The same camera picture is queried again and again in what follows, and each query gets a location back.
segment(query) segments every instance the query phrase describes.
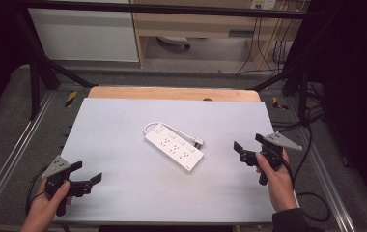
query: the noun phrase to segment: table surface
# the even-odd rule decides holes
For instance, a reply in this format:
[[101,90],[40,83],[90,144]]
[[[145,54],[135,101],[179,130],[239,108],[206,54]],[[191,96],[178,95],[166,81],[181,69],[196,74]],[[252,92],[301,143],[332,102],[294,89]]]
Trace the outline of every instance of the table surface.
[[106,87],[91,89],[89,98],[204,100],[228,102],[260,102],[256,91],[233,89],[165,88],[165,87]]
[[[214,100],[222,93],[232,92],[93,88],[79,110],[62,157],[70,163],[83,161],[83,168],[71,174],[73,181],[88,180],[99,172],[102,172],[102,181],[93,187],[91,194],[73,199],[66,215],[55,221],[93,224],[270,222],[274,210],[268,188],[259,185],[255,168],[240,162],[233,150],[234,140],[245,149],[259,150],[254,134],[273,132],[265,105],[258,102],[259,98],[254,101],[250,98],[249,101],[157,98],[165,92],[173,93],[176,98],[177,92],[192,90],[207,93],[192,95],[192,98]],[[127,99],[131,92],[153,92],[155,100],[149,99],[150,95],[141,100]],[[249,93],[257,96],[253,91],[247,91],[246,95]],[[184,171],[145,141],[142,129],[152,121],[161,121],[206,140],[201,149],[205,156],[192,172]]]

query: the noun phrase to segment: white power strip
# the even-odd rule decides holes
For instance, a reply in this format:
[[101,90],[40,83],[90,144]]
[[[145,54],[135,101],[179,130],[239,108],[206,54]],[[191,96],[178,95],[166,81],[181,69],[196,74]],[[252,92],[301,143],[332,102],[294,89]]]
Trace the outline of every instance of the white power strip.
[[204,153],[162,124],[156,125],[145,135],[145,138],[189,172],[204,156]]

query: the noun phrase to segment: hand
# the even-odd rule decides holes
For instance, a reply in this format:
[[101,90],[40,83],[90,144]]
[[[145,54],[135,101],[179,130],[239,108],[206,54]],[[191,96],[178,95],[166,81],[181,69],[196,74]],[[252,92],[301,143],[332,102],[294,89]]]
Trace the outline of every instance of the hand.
[[[45,182],[46,179],[42,181],[37,194],[41,194],[45,191]],[[43,193],[36,197],[33,200],[30,213],[27,216],[21,231],[46,231],[51,221],[54,219],[60,202],[64,199],[64,197],[66,197],[69,188],[70,183],[64,182],[51,198],[51,200],[49,200],[50,197],[47,193]],[[67,198],[66,201],[66,203],[70,205],[71,198]]]
[[[289,157],[283,150],[283,158],[289,161]],[[297,208],[295,196],[293,194],[292,180],[284,165],[282,165],[276,172],[268,164],[268,160],[261,154],[257,154],[256,159],[260,168],[257,172],[265,172],[268,177],[268,192],[270,196],[271,205],[276,212],[290,210]]]

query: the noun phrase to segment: metal rail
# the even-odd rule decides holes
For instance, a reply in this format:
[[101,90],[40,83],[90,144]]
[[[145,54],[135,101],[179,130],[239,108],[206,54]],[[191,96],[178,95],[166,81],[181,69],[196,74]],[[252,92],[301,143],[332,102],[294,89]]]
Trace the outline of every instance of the metal rail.
[[288,19],[317,19],[319,17],[325,16],[324,13],[285,12],[285,11],[272,11],[272,10],[169,6],[169,5],[149,5],[149,4],[37,1],[37,0],[16,0],[15,2],[20,6],[26,8],[93,11],[93,12],[128,12],[128,13],[156,13],[156,14],[178,14],[178,15],[221,15],[221,16],[288,18]]
[[[295,119],[299,120],[297,113],[297,106],[295,102],[290,101],[288,98],[286,98],[286,101],[288,103],[288,106],[291,108],[291,112],[294,115]],[[308,143],[309,141],[308,129],[302,127],[300,127],[299,129],[304,142]],[[325,165],[314,142],[311,145],[309,155],[310,160],[312,161],[313,164],[313,168],[316,171],[317,176],[319,177],[320,184],[322,185],[323,191],[325,192],[325,197],[327,197],[328,204],[330,205],[331,211],[334,214],[334,217],[337,221],[337,224],[340,227],[340,230],[343,232],[355,232],[355,227],[352,222],[352,218],[347,212],[343,200],[341,199],[336,186],[334,186],[330,174],[328,174],[328,171],[325,168]]]
[[0,170],[0,195],[3,192],[4,187],[8,183],[12,173],[14,172],[15,167],[17,166],[18,162],[20,161],[21,156],[23,155],[24,151],[27,148],[33,134],[35,133],[36,129],[38,128],[42,117],[44,116],[46,110],[48,109],[51,99],[54,96],[55,92],[47,93],[42,101],[42,107],[39,114],[33,121],[30,121],[24,130],[23,134],[18,139],[17,143],[15,144],[12,152],[10,153],[9,157],[7,158],[5,164],[3,165],[2,169]]

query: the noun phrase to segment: finger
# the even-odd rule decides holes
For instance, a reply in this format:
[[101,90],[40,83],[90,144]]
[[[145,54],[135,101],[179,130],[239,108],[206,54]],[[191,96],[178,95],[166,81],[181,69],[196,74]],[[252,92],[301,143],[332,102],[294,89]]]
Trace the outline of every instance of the finger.
[[54,209],[57,209],[60,205],[60,202],[66,197],[67,192],[69,192],[70,189],[70,182],[64,182],[60,188],[58,188],[57,192],[54,194],[53,198],[50,200],[49,206],[53,207]]
[[273,168],[268,164],[268,160],[260,153],[256,155],[256,160],[259,163],[260,168],[265,172],[268,179],[271,179],[275,174]]

